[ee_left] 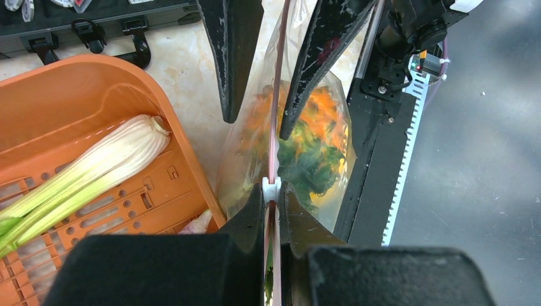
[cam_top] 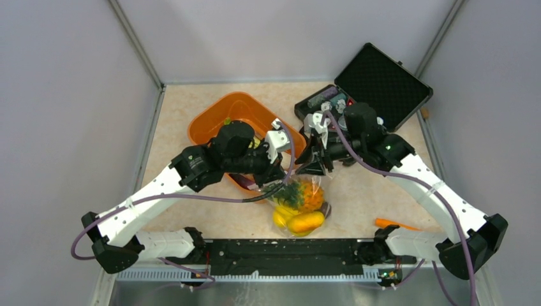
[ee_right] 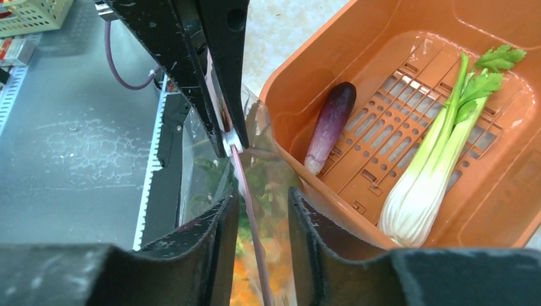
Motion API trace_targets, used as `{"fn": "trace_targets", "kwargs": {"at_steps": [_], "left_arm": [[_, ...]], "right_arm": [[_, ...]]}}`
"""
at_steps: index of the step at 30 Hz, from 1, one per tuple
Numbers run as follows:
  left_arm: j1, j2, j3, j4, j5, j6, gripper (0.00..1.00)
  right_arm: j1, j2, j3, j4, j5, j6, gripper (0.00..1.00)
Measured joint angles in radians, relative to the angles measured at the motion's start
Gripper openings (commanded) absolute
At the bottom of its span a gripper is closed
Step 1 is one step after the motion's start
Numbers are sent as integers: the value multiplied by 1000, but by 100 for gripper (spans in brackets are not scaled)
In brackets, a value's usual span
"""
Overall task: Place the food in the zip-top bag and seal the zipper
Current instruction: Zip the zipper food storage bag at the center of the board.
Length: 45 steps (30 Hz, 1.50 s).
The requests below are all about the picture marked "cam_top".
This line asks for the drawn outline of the clear zip top bag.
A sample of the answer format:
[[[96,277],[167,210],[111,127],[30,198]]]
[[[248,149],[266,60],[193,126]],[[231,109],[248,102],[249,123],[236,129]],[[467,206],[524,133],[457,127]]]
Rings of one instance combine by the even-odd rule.
[[[332,177],[292,175],[266,198],[274,226],[288,237],[306,237],[325,225],[332,213],[328,189]]]

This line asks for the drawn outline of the orange yellow mango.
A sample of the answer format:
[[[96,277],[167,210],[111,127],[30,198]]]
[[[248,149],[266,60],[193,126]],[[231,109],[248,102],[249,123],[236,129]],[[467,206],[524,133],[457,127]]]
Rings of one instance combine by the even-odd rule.
[[[319,211],[302,213],[291,217],[287,221],[289,232],[295,236],[306,236],[319,228],[325,221],[325,216]]]

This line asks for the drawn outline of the yellow bell pepper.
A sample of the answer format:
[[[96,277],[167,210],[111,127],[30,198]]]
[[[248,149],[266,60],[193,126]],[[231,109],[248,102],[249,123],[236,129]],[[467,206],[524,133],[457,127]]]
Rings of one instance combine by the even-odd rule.
[[[279,228],[286,228],[287,222],[298,214],[298,211],[285,207],[282,205],[277,205],[274,207],[272,219],[274,224]]]

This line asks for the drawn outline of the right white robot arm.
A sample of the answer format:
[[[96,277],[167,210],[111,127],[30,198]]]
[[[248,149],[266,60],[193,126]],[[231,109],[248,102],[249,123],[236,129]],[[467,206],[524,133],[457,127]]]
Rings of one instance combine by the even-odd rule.
[[[334,161],[353,158],[406,191],[441,226],[441,233],[388,225],[360,246],[365,265],[390,263],[413,256],[442,265],[470,280],[497,252],[508,228],[500,214],[487,215],[470,205],[435,175],[415,149],[390,133],[375,110],[365,103],[346,106],[339,117],[329,110],[305,116],[309,145],[297,159],[298,173],[326,175]]]

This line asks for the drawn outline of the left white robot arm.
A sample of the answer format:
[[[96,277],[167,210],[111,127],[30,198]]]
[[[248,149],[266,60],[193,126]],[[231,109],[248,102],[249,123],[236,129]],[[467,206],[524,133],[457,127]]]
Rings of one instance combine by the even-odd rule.
[[[81,221],[92,242],[93,259],[109,274],[150,259],[201,261],[205,240],[196,228],[148,232],[144,227],[180,199],[202,200],[201,191],[227,173],[251,175],[259,187],[270,184],[262,199],[278,192],[292,174],[282,169],[281,161],[283,152],[293,151],[293,136],[276,119],[260,144],[255,145],[254,137],[254,129],[245,122],[221,126],[208,142],[186,147],[122,203],[100,214],[86,213]]]

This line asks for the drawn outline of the orange pineapple toy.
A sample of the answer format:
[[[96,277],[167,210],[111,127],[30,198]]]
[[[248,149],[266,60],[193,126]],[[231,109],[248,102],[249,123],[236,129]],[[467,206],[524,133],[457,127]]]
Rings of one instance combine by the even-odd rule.
[[[319,184],[304,179],[290,181],[271,198],[278,205],[298,212],[312,212],[325,203],[324,191]]]

